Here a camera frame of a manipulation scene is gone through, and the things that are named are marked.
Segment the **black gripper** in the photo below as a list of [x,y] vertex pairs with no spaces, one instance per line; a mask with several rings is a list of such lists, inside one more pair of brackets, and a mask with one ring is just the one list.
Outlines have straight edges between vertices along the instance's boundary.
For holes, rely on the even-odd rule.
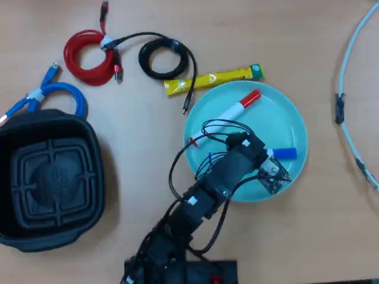
[[226,138],[227,154],[207,174],[210,189],[235,189],[241,179],[267,159],[265,143],[255,134],[231,133]]

